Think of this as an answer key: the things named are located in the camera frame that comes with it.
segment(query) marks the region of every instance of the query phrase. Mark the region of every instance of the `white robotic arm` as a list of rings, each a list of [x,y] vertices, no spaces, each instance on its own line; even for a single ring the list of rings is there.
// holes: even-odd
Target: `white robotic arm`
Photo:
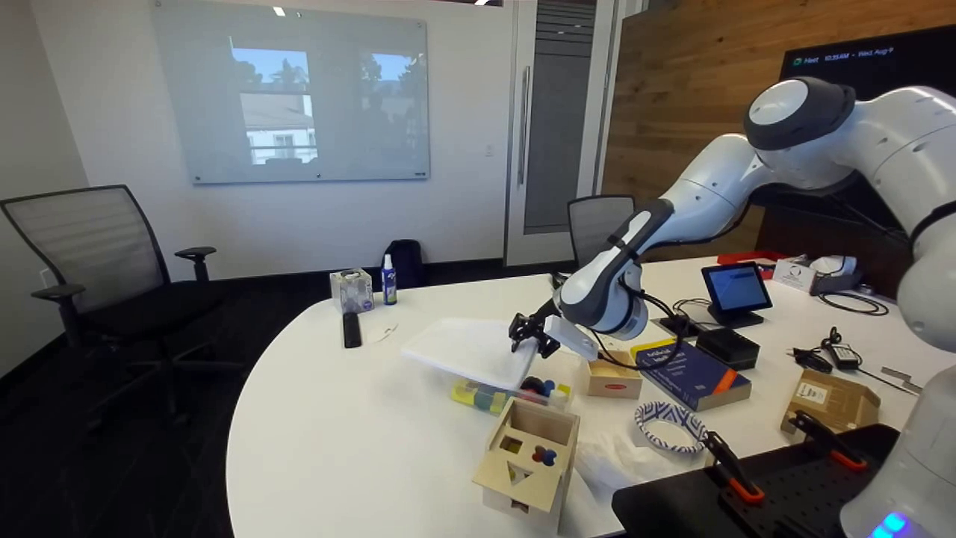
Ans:
[[[906,321],[923,339],[956,348],[956,97],[903,87],[855,100],[847,87],[794,78],[765,88],[744,126],[746,136],[711,139],[656,203],[622,227],[614,245],[555,290],[534,314],[538,321],[563,317],[602,333],[637,336],[647,321],[643,251],[726,233],[762,185],[826,191],[861,172],[910,236],[913,266],[898,284]],[[841,529],[868,535],[891,510],[910,516],[910,535],[956,529],[952,423],[956,368],[926,386],[877,477],[841,507]]]

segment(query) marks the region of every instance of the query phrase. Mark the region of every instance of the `plastic bottle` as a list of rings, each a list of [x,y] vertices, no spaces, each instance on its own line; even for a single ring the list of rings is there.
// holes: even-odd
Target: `plastic bottle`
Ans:
[[[383,300],[386,305],[398,300],[398,272],[392,266],[392,254],[386,254],[386,263],[383,263]]]

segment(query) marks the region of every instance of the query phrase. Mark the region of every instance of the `glass door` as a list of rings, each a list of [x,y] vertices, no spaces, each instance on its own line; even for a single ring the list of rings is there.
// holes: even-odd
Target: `glass door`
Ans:
[[[513,0],[505,263],[571,260],[566,200],[598,191],[619,0]]]

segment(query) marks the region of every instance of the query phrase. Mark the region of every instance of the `sticker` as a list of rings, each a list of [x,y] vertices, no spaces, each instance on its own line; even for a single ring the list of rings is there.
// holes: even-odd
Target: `sticker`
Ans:
[[[796,386],[796,401],[826,407],[826,396],[829,396],[829,387],[825,387],[825,386],[811,386],[811,381]]]

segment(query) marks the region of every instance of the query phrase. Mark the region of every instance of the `office chair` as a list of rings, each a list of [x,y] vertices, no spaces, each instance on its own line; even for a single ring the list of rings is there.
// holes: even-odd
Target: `office chair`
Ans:
[[[229,362],[184,362],[202,345],[174,348],[171,339],[221,306],[205,272],[205,254],[215,247],[177,251],[193,263],[198,284],[174,284],[151,227],[126,185],[12,197],[0,200],[0,209],[54,272],[56,287],[33,296],[60,305],[74,345],[87,356],[106,348],[109,357],[130,342],[157,345],[157,357],[130,362],[145,369],[88,407],[88,427],[154,375],[166,378],[166,411],[181,420],[180,369],[236,369]]]
[[[595,194],[566,200],[574,263],[584,266],[608,245],[608,236],[637,212],[626,194]]]

